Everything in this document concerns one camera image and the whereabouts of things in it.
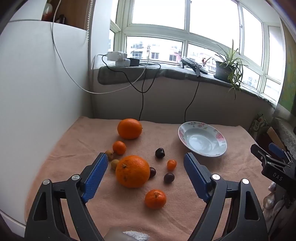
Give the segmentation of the gloved right hand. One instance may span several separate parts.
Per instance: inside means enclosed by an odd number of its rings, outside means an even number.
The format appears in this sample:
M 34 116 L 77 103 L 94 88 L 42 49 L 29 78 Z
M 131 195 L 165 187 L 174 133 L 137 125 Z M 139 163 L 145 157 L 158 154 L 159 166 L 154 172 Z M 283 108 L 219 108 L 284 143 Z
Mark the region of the gloved right hand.
M 275 182 L 272 182 L 268 190 L 269 195 L 263 199 L 263 216 L 266 221 L 269 221 L 279 211 L 284 204 L 283 197 L 286 191 Z

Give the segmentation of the white gloved left hand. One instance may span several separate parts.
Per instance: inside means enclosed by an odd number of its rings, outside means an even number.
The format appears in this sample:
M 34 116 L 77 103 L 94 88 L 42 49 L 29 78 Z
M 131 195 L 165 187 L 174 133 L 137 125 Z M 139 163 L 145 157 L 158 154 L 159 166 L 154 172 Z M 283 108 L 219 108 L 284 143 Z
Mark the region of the white gloved left hand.
M 148 241 L 150 236 L 146 233 L 130 231 L 121 231 L 118 228 L 111 228 L 104 236 L 105 241 Z

